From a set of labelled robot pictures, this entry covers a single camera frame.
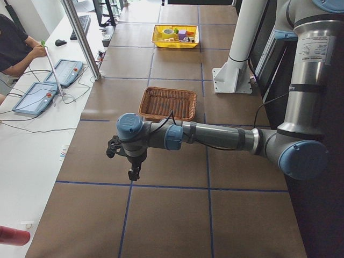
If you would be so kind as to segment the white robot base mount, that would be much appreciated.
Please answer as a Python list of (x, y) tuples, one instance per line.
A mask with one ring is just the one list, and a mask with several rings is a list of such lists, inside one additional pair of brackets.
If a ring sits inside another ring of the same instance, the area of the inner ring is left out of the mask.
[(228, 59), (221, 68), (212, 69), (215, 93), (253, 92), (247, 61), (267, 3), (267, 0), (242, 1)]

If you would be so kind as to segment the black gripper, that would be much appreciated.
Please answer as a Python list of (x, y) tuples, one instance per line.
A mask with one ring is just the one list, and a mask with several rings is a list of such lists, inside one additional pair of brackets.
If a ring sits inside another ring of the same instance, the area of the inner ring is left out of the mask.
[(131, 169), (128, 171), (128, 177), (130, 181), (137, 181), (140, 178), (141, 165), (146, 160), (146, 158), (146, 153), (143, 153), (136, 157), (127, 157), (128, 161), (131, 163)]

